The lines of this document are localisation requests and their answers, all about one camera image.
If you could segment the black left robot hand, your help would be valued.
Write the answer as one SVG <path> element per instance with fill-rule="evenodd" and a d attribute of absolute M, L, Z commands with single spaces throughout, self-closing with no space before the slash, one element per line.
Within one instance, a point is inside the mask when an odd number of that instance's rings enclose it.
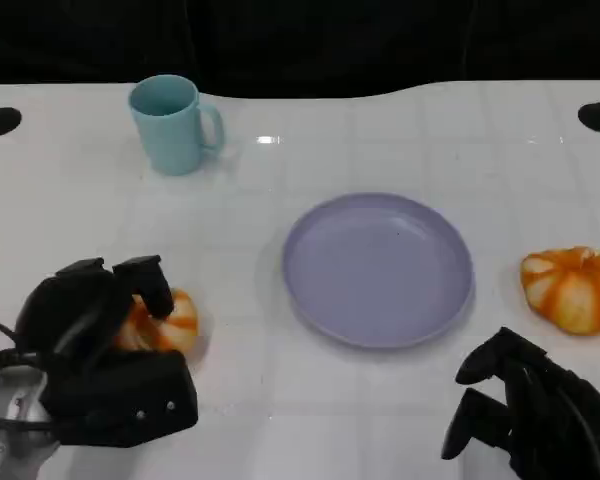
<path fill-rule="evenodd" d="M 172 313 L 160 256 L 134 257 L 110 270 L 101 257 L 76 261 L 29 294 L 16 321 L 18 345 L 84 371 L 112 348 L 136 297 L 160 319 Z"/>

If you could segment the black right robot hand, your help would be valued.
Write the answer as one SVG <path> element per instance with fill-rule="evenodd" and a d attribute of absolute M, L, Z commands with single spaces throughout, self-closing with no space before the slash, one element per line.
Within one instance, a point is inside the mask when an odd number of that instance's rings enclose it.
<path fill-rule="evenodd" d="M 441 457 L 472 440 L 509 455 L 520 479 L 600 479 L 600 392 L 503 327 L 462 362 L 466 390 Z"/>

